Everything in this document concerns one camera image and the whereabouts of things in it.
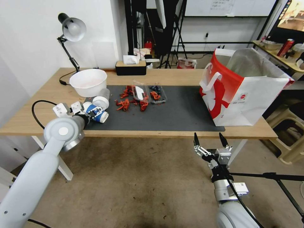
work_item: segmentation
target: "blue and white cup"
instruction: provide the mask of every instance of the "blue and white cup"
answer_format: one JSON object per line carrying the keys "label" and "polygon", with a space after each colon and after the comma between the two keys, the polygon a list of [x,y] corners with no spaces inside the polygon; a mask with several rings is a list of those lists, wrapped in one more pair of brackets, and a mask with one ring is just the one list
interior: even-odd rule
{"label": "blue and white cup", "polygon": [[85,102],[83,104],[84,111],[90,115],[90,118],[96,122],[104,123],[109,114],[104,111],[100,106],[95,106],[92,104],[92,102]]}

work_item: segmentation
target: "monitor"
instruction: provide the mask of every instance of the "monitor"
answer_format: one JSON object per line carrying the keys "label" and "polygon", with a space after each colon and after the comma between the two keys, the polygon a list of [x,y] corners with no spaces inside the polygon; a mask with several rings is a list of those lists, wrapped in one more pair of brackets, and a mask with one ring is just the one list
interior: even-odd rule
{"label": "monitor", "polygon": [[294,44],[304,42],[304,0],[287,1],[266,39],[277,43],[287,39],[294,39]]}

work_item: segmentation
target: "black desk lamp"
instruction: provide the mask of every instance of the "black desk lamp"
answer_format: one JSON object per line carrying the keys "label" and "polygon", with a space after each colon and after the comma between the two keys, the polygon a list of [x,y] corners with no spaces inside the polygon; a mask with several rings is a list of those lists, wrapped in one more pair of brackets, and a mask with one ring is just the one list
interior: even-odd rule
{"label": "black desk lamp", "polygon": [[68,55],[69,60],[71,61],[71,63],[73,64],[73,66],[76,69],[76,72],[79,72],[80,67],[79,67],[78,63],[76,62],[76,60],[73,57],[70,56],[69,52],[67,51],[67,49],[64,46],[64,43],[66,41],[72,41],[72,42],[80,41],[86,33],[86,25],[82,20],[79,20],[74,17],[69,17],[65,13],[60,13],[58,15],[58,20],[62,24],[63,35],[58,37],[57,40],[59,41],[62,48]]}

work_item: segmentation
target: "tissue box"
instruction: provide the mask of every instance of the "tissue box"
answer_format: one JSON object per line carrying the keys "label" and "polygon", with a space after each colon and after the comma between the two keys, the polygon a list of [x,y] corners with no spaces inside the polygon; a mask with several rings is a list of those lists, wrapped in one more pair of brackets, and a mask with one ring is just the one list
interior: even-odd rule
{"label": "tissue box", "polygon": [[117,61],[115,65],[117,75],[146,75],[146,61],[139,61],[138,64],[124,64]]}

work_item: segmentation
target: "black desk mat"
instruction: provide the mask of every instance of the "black desk mat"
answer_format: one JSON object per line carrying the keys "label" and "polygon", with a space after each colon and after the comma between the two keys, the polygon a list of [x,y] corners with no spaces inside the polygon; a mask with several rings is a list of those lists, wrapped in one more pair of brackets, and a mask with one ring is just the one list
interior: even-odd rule
{"label": "black desk mat", "polygon": [[109,117],[105,123],[91,121],[86,130],[225,131],[224,127],[214,125],[199,94],[199,86],[163,86],[168,101],[150,103],[144,112],[132,103],[128,111],[116,111],[120,106],[116,106],[114,100],[125,100],[119,97],[125,86],[108,85],[107,88],[110,90],[110,105],[106,110]]}

